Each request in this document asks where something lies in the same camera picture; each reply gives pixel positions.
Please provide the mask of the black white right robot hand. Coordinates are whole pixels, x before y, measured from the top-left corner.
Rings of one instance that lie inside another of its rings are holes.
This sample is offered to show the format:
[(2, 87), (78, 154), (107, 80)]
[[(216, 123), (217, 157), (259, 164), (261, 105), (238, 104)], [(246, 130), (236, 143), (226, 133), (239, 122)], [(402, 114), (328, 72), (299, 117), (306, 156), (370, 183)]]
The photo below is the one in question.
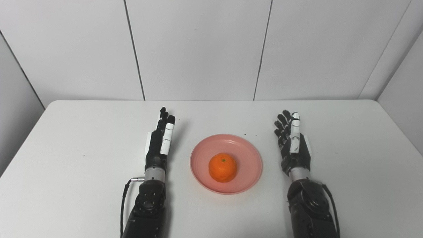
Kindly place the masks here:
[(283, 110), (274, 122), (274, 133), (278, 139), (282, 171), (289, 175), (294, 168), (311, 170), (311, 154), (306, 137), (300, 132), (300, 117), (297, 112)]

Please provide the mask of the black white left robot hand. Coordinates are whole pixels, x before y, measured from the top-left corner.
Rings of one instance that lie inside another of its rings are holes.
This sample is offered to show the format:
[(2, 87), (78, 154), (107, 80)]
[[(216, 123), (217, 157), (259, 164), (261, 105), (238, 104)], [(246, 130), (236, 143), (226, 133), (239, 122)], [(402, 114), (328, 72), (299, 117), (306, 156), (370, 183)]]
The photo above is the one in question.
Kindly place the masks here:
[(170, 151), (175, 116), (170, 115), (166, 107), (160, 109), (157, 127), (148, 137), (148, 151), (145, 157), (145, 169), (163, 169), (167, 171), (167, 156)]

